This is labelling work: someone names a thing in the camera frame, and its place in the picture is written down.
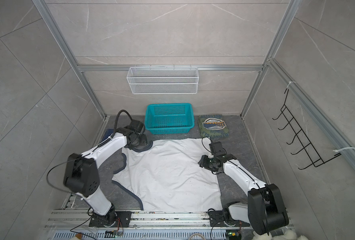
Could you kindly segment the green tank top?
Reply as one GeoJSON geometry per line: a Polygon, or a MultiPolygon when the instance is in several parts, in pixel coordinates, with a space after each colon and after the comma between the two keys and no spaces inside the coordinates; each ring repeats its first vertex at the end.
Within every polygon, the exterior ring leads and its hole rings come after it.
{"type": "Polygon", "coordinates": [[[198,116],[198,126],[202,138],[220,139],[229,136],[229,129],[221,114],[198,116]]]}

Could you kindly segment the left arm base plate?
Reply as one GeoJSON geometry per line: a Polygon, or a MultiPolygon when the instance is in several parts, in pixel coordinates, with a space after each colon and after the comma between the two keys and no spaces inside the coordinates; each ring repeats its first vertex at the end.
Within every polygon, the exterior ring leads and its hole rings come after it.
{"type": "Polygon", "coordinates": [[[109,212],[105,216],[92,213],[88,226],[96,228],[127,228],[129,227],[131,215],[132,212],[130,211],[109,212]]]}

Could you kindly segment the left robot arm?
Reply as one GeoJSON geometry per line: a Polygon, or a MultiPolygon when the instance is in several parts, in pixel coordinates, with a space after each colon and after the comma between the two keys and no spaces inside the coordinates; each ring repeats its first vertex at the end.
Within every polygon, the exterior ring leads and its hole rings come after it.
{"type": "Polygon", "coordinates": [[[125,128],[107,137],[94,148],[68,157],[63,185],[81,197],[92,209],[94,218],[112,225],[116,219],[115,207],[100,188],[99,167],[114,153],[127,148],[144,152],[152,147],[145,134],[125,128]]]}

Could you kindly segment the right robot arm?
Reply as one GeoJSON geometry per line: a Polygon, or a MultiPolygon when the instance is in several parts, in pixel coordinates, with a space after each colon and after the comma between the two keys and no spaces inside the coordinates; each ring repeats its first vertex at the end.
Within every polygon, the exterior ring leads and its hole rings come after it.
{"type": "Polygon", "coordinates": [[[236,158],[229,155],[203,155],[199,166],[214,174],[224,173],[229,176],[247,195],[246,204],[233,203],[222,211],[210,209],[208,214],[218,224],[233,226],[237,222],[249,224],[259,234],[285,227],[289,224],[289,217],[280,192],[274,184],[266,184],[246,170],[236,158]]]}

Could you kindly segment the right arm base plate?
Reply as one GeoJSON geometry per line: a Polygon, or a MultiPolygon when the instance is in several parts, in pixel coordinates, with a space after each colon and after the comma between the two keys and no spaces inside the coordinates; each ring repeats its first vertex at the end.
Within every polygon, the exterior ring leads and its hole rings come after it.
{"type": "Polygon", "coordinates": [[[233,220],[227,211],[207,211],[211,227],[250,227],[251,225],[242,221],[233,220]]]}

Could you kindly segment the white patterned tank top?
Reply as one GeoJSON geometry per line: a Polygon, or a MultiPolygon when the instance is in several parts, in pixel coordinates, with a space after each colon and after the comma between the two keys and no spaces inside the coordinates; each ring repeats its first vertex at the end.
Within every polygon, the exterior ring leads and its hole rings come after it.
{"type": "Polygon", "coordinates": [[[112,181],[135,196],[144,211],[206,212],[222,208],[218,178],[201,168],[210,140],[157,140],[144,152],[122,149],[123,170],[112,181]]]}

